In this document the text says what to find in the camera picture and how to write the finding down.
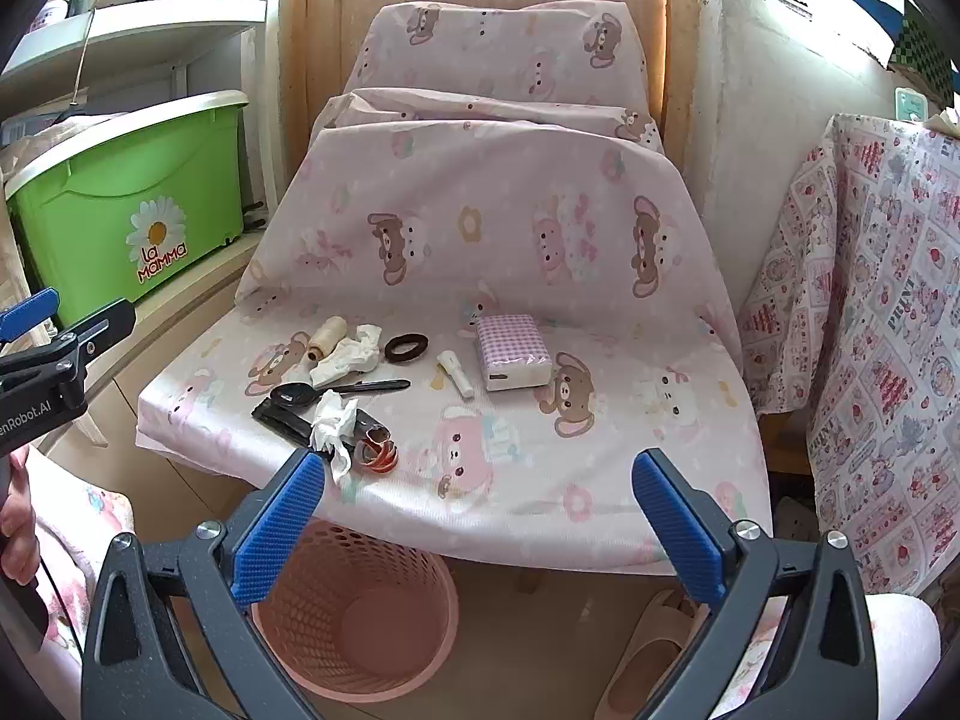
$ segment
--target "pink slipper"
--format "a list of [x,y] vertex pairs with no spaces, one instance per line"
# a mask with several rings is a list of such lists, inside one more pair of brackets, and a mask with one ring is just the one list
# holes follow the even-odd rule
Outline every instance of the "pink slipper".
[[688,644],[700,616],[696,611],[693,601],[678,590],[661,590],[654,596],[640,615],[593,720],[632,720]]

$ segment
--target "white marker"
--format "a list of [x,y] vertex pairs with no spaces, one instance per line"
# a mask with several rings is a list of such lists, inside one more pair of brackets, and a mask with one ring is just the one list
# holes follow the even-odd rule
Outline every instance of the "white marker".
[[445,352],[440,352],[440,354],[437,355],[437,362],[440,363],[448,376],[453,379],[453,383],[457,386],[457,389],[459,389],[460,394],[464,396],[464,399],[471,399],[473,397],[473,386],[469,383],[469,380],[467,380],[467,376],[464,375],[464,370],[460,365],[460,361],[457,359],[456,353],[449,349]]

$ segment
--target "pink plastic basket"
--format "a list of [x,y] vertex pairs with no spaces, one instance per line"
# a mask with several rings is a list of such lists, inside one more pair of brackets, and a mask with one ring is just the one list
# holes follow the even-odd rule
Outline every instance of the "pink plastic basket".
[[439,557],[319,519],[251,612],[298,685],[351,704],[423,685],[450,654],[459,619]]

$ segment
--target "green plastic bin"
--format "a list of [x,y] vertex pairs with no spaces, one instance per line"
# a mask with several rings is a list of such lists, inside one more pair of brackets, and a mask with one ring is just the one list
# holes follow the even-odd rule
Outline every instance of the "green plastic bin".
[[6,186],[18,241],[71,324],[137,300],[243,231],[241,92],[174,100],[54,146]]

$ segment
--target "daisy flower sticker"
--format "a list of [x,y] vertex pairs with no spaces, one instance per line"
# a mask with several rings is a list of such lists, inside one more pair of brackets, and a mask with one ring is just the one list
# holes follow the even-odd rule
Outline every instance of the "daisy flower sticker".
[[163,257],[184,243],[186,214],[169,197],[158,197],[141,202],[140,212],[131,214],[133,232],[127,236],[130,260],[138,268],[146,266],[150,249],[157,248],[154,257]]

